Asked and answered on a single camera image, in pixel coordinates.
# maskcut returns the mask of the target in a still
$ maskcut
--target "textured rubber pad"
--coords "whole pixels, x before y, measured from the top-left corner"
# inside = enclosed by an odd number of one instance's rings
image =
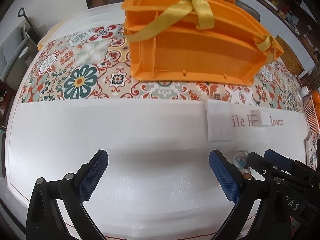
[[[268,161],[270,161],[274,166],[280,168],[283,171],[291,171],[292,169],[292,160],[289,160],[288,158],[282,156],[281,154],[273,150],[266,150],[266,152],[264,153],[264,157]]]
[[[213,173],[217,177],[218,182],[220,183],[227,199],[237,204],[240,199],[240,187],[230,175],[228,169],[225,167],[215,151],[212,151],[209,155],[209,164]]]
[[[108,154],[104,152],[79,184],[78,200],[80,203],[90,199],[107,166]]]

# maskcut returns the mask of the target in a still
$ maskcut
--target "red line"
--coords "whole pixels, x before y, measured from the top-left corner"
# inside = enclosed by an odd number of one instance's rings
[[[14,187],[14,189],[15,189],[16,191],[18,191],[18,190],[15,188],[15,186],[14,186],[14,185],[12,185],[12,183],[11,183],[11,182],[10,182],[10,184],[11,184],[11,186],[12,186],[12,187]]]
[[[69,225],[68,223],[65,223],[67,226],[70,226],[72,228],[75,228],[74,226],[72,225]],[[211,235],[214,235],[216,232],[214,233],[211,233],[211,234],[207,234],[207,235],[200,235],[200,236],[192,236],[192,237],[187,237],[187,238],[180,238],[180,239],[175,239],[175,240],[187,240],[187,239],[192,239],[192,238],[197,238],[197,237],[202,237],[202,236],[211,236]],[[112,237],[112,236],[105,236],[105,238],[112,238],[112,239],[117,239],[117,240],[128,240],[128,239],[124,239],[124,238],[117,238],[117,237]]]
[[[211,236],[211,235],[214,235],[215,233],[216,232],[207,234],[207,235],[201,235],[201,236]],[[193,236],[193,237],[187,237],[187,238],[181,238],[181,239],[175,239],[175,240],[186,240],[186,239],[192,239],[192,238],[201,237],[201,236]]]
[[[247,221],[248,221],[249,219],[253,218],[255,215],[256,215],[256,214],[254,214],[252,217],[248,218]]]
[[[69,225],[68,223],[66,223],[66,222],[64,222],[67,226],[70,226],[70,227],[72,227],[72,228],[75,228],[74,226],[72,226],[72,225]]]
[[[112,238],[112,239],[118,239],[118,240],[128,240],[124,238],[117,238],[117,237],[111,237],[111,236],[105,236],[105,238]]]

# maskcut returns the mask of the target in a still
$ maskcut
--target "orange plastic rack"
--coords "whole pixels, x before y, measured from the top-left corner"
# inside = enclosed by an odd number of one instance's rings
[[[125,0],[122,9],[127,35],[142,30],[180,0]],[[266,64],[268,51],[257,44],[270,37],[249,13],[223,0],[205,0],[214,15],[212,29],[198,30],[190,12],[153,38],[130,42],[131,73],[141,81],[203,81],[252,85]],[[284,52],[272,38],[274,60]]]

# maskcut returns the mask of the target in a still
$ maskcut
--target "teal flower motif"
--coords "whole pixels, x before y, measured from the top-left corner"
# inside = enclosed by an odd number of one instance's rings
[[[64,83],[65,99],[86,98],[97,83],[97,68],[94,65],[83,65],[71,72]]]

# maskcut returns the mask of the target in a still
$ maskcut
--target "tile pattern print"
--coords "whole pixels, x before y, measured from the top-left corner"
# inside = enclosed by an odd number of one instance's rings
[[[130,72],[123,24],[51,41],[23,86],[20,103],[86,98],[223,100],[303,113],[294,76],[281,60],[265,65],[250,87],[208,82],[140,82]]]

